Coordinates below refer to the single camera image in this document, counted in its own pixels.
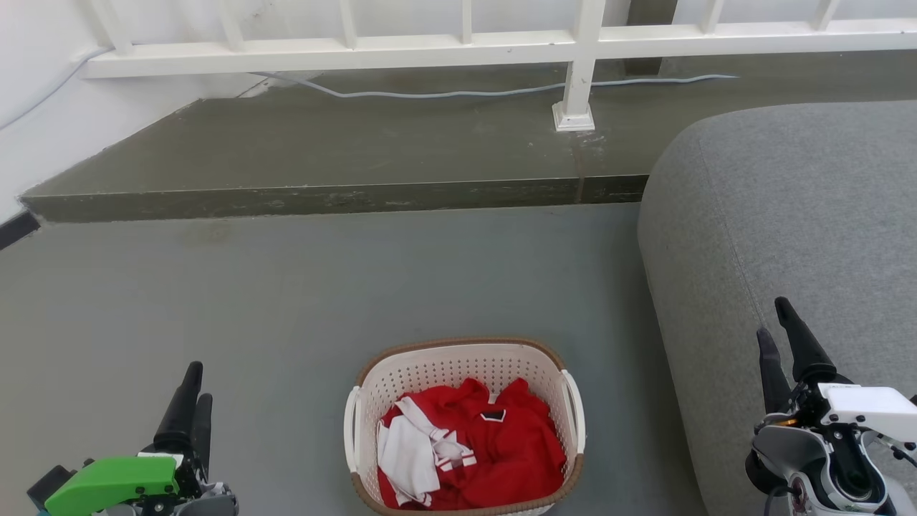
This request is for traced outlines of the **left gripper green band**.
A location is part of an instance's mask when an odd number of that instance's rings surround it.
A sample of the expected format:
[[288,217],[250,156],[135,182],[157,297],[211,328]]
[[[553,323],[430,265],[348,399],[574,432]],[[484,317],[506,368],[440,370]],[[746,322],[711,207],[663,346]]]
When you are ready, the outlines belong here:
[[135,455],[55,466],[27,490],[39,515],[236,515],[229,485],[209,482],[213,396],[188,365],[153,438]]

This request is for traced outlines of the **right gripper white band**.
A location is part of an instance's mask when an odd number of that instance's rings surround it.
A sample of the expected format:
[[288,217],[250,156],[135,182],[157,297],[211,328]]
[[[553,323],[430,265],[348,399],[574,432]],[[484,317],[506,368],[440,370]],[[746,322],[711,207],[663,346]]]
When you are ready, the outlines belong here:
[[757,330],[766,415],[744,462],[765,495],[763,510],[790,513],[913,513],[903,485],[870,456],[877,444],[915,464],[915,398],[888,386],[834,383],[835,364],[789,298],[775,300],[792,353],[790,388],[766,328]]

